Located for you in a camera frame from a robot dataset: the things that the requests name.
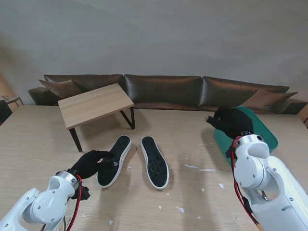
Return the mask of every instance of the red cable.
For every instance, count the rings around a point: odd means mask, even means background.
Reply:
[[[235,144],[236,142],[238,141],[238,139],[241,138],[241,136],[238,136],[235,138],[233,144],[232,144],[232,148],[235,148]],[[234,151],[232,151],[232,167],[233,167],[233,171],[234,171],[234,167],[235,167],[235,163],[234,163]],[[239,199],[239,201],[241,202],[243,208],[245,209],[246,213],[249,215],[249,217],[251,218],[251,220],[254,222],[255,225],[258,224],[258,222],[256,221],[256,219],[251,215],[251,213],[248,211],[248,209],[246,208],[244,202],[242,201],[241,197],[240,197],[240,193],[239,193],[239,185],[238,183],[236,182],[235,180],[235,177],[234,177],[234,190],[235,190],[235,193],[237,195],[237,198]]]
[[[75,211],[74,211],[74,215],[73,215],[72,220],[69,223],[69,226],[68,226],[66,231],[70,231],[71,228],[73,227],[73,224],[74,224],[75,219],[77,217],[77,212],[78,212],[78,209],[79,209],[79,203],[81,201],[81,194],[82,194],[81,183],[82,183],[82,179],[81,179],[80,175],[76,175],[76,176],[78,177],[78,179],[79,179],[78,182],[80,183],[80,186],[79,186],[79,196],[78,196],[78,199],[77,199],[77,202],[76,202],[76,208],[75,208]]]

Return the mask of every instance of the wooden tabletop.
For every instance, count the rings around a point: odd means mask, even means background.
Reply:
[[[94,176],[84,180],[91,197],[80,203],[72,230],[257,231],[236,198],[230,165],[214,140],[214,129],[205,122],[208,115],[213,112],[135,109],[135,130],[120,113],[78,127],[85,152],[109,150],[121,135],[130,136],[132,147],[109,189],[101,189]],[[308,130],[295,115],[258,117],[279,141],[272,154],[308,191]],[[151,185],[146,173],[140,142],[149,135],[170,167],[169,184],[162,191]],[[23,193],[34,187],[46,190],[51,176],[70,168],[83,154],[76,150],[56,106],[19,107],[0,127],[0,147],[0,219]],[[74,207],[75,201],[70,201],[66,220]]]
[[[117,83],[60,100],[58,103],[67,129],[134,106]]]

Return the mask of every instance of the black metal table leg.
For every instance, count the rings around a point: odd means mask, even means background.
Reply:
[[[120,111],[120,113],[122,114],[122,116],[125,118],[126,122],[128,123],[128,125],[131,127],[132,130],[134,130],[135,127],[135,115],[134,115],[134,107],[130,108],[130,115],[131,115],[131,122],[130,120],[127,118],[126,114],[123,111]]]
[[[131,107],[130,108],[130,116],[131,116],[131,123],[132,123],[132,126],[131,126],[131,129],[135,129],[135,115],[134,115],[134,107]]]
[[[75,128],[70,129],[69,132],[71,133],[71,135],[73,137],[73,140],[74,140],[74,142],[75,142],[75,144],[78,148],[78,151],[82,152],[82,148],[81,148],[81,145],[80,145],[80,142],[79,142]]]

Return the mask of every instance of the green plastic bin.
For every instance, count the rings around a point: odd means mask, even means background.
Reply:
[[[272,153],[272,151],[274,151],[274,149],[278,146],[278,141],[273,135],[273,133],[271,133],[271,131],[262,123],[262,121],[256,116],[253,111],[246,107],[237,108],[252,119],[254,125],[254,133],[263,137],[265,143],[267,143],[269,146],[269,153]],[[223,131],[217,129],[215,129],[214,131],[214,137],[223,155],[231,165],[231,159],[226,157],[226,152],[232,144],[232,139],[229,138]]]

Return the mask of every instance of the brown leather sofa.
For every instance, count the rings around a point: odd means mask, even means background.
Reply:
[[[272,86],[200,76],[137,75],[44,75],[47,81],[73,80],[83,91],[118,83],[135,103],[135,108],[215,111],[220,106],[235,107],[253,96],[258,89],[286,93],[289,87]],[[57,105],[59,98],[47,88],[28,91],[37,105]],[[307,102],[288,99],[270,110],[257,113],[294,114]]]

